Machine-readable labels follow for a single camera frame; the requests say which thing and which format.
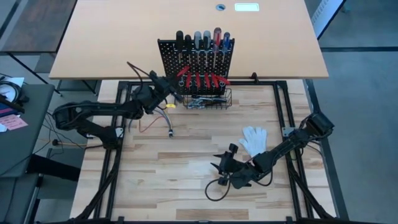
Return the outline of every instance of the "gray floor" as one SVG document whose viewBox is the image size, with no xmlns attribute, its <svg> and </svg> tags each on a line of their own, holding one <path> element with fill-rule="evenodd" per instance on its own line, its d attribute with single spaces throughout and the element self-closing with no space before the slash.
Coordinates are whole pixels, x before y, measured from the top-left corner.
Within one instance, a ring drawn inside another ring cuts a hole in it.
<svg viewBox="0 0 398 224">
<path fill-rule="evenodd" d="M 0 15 L 6 10 L 7 1 L 12 0 L 0 1 Z M 310 14 L 319 2 L 306 0 Z M 322 47 L 398 45 L 398 1 L 348 0 L 347 3 L 350 11 L 336 16 L 320 40 Z M 357 221 L 397 223 L 398 165 L 395 160 L 398 150 L 393 140 L 398 126 L 395 117 L 398 102 L 394 98 L 394 94 L 398 94 L 395 74 L 398 53 L 326 53 L 323 56 L 330 78 L 314 82 L 322 110 L 336 124 L 330 144 L 349 217 Z M 32 68 L 38 59 L 21 57 Z M 27 83 L 40 83 L 9 57 L 0 57 L 0 72 L 26 77 Z M 48 74 L 41 76 L 49 80 Z M 54 94 L 50 110 L 69 101 L 96 99 L 89 92 L 63 94 L 64 98 Z M 64 134 L 75 142 L 85 143 L 85 139 L 73 131 Z M 48 138 L 46 129 L 39 138 Z M 44 202 L 37 220 L 66 220 L 71 205 L 72 198 Z"/>
</svg>

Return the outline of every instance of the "orange wire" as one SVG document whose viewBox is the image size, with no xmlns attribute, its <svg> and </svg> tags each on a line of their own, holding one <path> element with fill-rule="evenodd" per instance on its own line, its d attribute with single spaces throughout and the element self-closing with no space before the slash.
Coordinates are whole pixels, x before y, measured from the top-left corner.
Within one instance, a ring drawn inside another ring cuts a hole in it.
<svg viewBox="0 0 398 224">
<path fill-rule="evenodd" d="M 157 117 L 153 122 L 151 122 L 151 124 L 148 125 L 148 127 L 146 127 L 144 130 L 141 131 L 141 120 L 138 120 L 138 130 L 140 133 L 143 133 L 144 131 L 146 131 L 149 127 L 151 127 L 155 121 L 157 121 L 159 118 L 163 118 L 163 116 L 159 116 Z"/>
</svg>

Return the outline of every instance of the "black pegboard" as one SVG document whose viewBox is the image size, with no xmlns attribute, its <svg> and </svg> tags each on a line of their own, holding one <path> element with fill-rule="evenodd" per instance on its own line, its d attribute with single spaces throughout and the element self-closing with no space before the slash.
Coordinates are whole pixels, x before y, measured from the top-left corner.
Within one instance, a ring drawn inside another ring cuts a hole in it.
<svg viewBox="0 0 398 224">
<path fill-rule="evenodd" d="M 223 95 L 225 93 L 225 86 L 219 86 L 219 88 L 210 87 L 206 88 L 205 85 L 205 72 L 208 73 L 210 83 L 211 83 L 211 73 L 219 75 L 224 78 L 228 78 L 229 68 L 231 66 L 232 54 L 234 49 L 235 41 L 230 40 L 231 44 L 228 51 L 225 53 L 224 63 L 223 63 L 223 53 L 222 49 L 216 54 L 216 64 L 213 68 L 213 60 L 215 54 L 212 51 L 213 42 L 210 45 L 210 49 L 207 54 L 207 66 L 206 66 L 206 53 L 204 51 L 203 41 L 200 41 L 199 49 L 199 63 L 198 54 L 194 48 L 194 43 L 192 42 L 192 52 L 189 54 L 191 58 L 191 63 L 189 63 L 189 56 L 187 53 L 187 46 L 182 51 L 181 63 L 178 59 L 178 52 L 175 49 L 175 40 L 157 40 L 159 45 L 160 55 L 162 56 L 163 66 L 165 70 L 166 77 L 170 78 L 172 85 L 177 89 L 177 92 L 181 95 Z M 191 67 L 190 71 L 192 73 L 192 86 L 190 88 L 186 87 L 187 74 L 183 77 L 177 78 L 177 73 L 182 70 L 183 67 L 189 65 Z M 200 88 L 195 84 L 196 73 L 199 72 L 200 76 Z"/>
</svg>

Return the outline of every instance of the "sticky note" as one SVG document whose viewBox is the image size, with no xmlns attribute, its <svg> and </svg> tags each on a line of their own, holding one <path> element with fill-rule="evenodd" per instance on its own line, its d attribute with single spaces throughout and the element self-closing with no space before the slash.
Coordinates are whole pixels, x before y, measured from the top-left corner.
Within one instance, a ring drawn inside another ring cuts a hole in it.
<svg viewBox="0 0 398 224">
<path fill-rule="evenodd" d="M 14 130 L 27 126 L 27 123 L 22 118 L 19 118 L 14 114 L 1 117 L 0 124 L 4 125 L 9 130 Z"/>
<path fill-rule="evenodd" d="M 235 3 L 235 11 L 237 12 L 258 12 L 260 6 L 258 3 Z"/>
</svg>

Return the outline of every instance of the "red handle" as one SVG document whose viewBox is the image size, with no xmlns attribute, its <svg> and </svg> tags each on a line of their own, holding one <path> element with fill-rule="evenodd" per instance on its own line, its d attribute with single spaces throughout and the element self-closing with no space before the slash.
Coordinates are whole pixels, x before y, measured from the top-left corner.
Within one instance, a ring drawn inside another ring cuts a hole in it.
<svg viewBox="0 0 398 224">
<path fill-rule="evenodd" d="M 185 74 L 188 70 L 189 70 L 189 66 L 185 66 L 183 69 L 181 69 L 181 71 L 177 74 L 177 77 L 182 76 L 183 74 Z"/>
<path fill-rule="evenodd" d="M 191 72 L 188 72 L 188 75 L 187 75 L 187 84 L 186 84 L 186 87 L 187 87 L 187 88 L 190 87 L 191 75 L 192 75 Z"/>
<path fill-rule="evenodd" d="M 205 83 L 207 88 L 210 88 L 210 79 L 209 79 L 209 74 L 207 74 L 207 72 L 205 72 Z"/>
<path fill-rule="evenodd" d="M 219 81 L 224 82 L 226 85 L 230 85 L 230 84 L 231 84 L 231 83 L 228 81 L 228 79 L 226 79 L 226 78 L 224 78 L 224 77 L 222 77 L 222 76 L 216 75 L 216 78 L 217 78 Z"/>
<path fill-rule="evenodd" d="M 216 88 L 218 88 L 218 80 L 216 78 L 216 75 L 213 72 L 211 73 L 211 81 L 213 81 Z"/>
<path fill-rule="evenodd" d="M 197 72 L 196 75 L 197 75 L 197 87 L 200 88 L 200 76 L 199 76 L 199 72 Z"/>
</svg>

